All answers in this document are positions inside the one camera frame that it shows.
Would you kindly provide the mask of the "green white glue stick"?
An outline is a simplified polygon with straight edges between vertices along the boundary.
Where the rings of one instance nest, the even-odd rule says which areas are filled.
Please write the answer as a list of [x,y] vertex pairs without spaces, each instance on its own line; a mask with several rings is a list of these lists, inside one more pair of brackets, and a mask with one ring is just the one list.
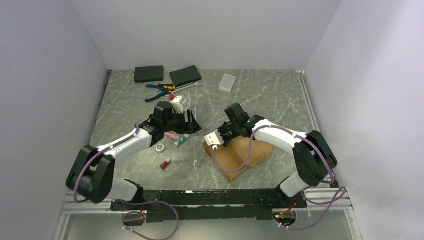
[[191,136],[190,134],[184,134],[183,136],[181,136],[178,140],[174,142],[174,145],[176,147],[180,146],[181,144],[185,143],[188,140],[188,138],[190,138],[190,136]]

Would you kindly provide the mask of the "pink plastic tube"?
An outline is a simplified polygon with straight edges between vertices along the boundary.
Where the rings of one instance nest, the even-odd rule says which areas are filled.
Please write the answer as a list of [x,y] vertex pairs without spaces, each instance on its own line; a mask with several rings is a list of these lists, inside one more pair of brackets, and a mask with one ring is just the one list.
[[178,141],[181,138],[180,135],[175,134],[173,132],[166,132],[164,134],[164,136],[167,137],[167,138],[169,138],[169,139],[171,139],[171,140],[173,140],[173,141]]

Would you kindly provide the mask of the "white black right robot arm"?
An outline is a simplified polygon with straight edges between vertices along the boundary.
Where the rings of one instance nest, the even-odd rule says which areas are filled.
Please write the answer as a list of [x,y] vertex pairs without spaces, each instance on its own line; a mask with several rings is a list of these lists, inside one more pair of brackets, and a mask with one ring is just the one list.
[[310,187],[335,181],[333,170],[338,161],[323,135],[313,130],[299,132],[272,123],[260,115],[249,116],[239,103],[224,110],[229,121],[224,122],[210,136],[206,137],[211,147],[226,147],[237,137],[252,141],[262,141],[280,148],[294,157],[296,170],[279,185],[275,194],[276,203],[287,208],[295,201],[295,195]]

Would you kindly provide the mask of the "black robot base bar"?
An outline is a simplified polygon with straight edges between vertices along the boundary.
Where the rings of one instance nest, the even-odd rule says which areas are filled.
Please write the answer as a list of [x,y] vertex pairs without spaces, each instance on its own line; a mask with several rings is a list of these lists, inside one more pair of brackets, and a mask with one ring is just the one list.
[[256,219],[268,221],[277,212],[306,208],[301,194],[287,197],[280,189],[145,190],[129,203],[114,200],[115,212],[146,211],[148,223],[175,220]]

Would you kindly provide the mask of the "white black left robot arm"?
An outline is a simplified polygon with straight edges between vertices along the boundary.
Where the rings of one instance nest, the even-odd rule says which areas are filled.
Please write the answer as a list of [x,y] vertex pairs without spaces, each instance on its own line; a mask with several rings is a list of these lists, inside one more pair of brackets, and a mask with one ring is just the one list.
[[192,135],[200,130],[192,110],[179,111],[176,104],[160,101],[153,113],[125,136],[99,147],[83,146],[65,185],[73,192],[76,203],[99,204],[111,199],[137,210],[144,203],[144,189],[134,181],[115,178],[116,162],[155,146],[167,132]]

